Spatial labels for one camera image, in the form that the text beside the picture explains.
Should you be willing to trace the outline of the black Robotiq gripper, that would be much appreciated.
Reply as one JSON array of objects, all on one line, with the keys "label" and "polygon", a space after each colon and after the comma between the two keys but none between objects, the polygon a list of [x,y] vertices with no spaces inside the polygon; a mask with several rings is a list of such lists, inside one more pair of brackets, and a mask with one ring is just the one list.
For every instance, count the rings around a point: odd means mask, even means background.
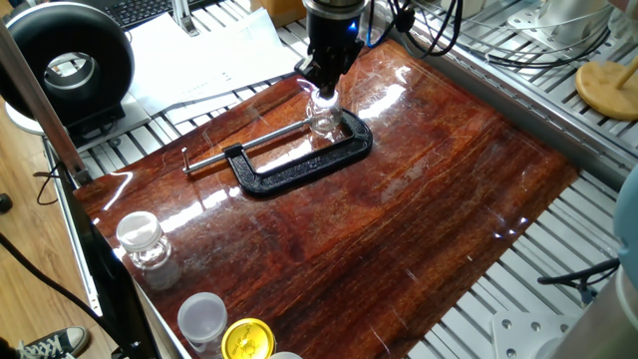
[{"label": "black Robotiq gripper", "polygon": [[360,18],[355,15],[335,20],[307,15],[310,55],[299,61],[294,71],[312,84],[320,84],[323,99],[334,96],[340,77],[349,71],[358,56],[358,47],[363,46],[359,39]]}]

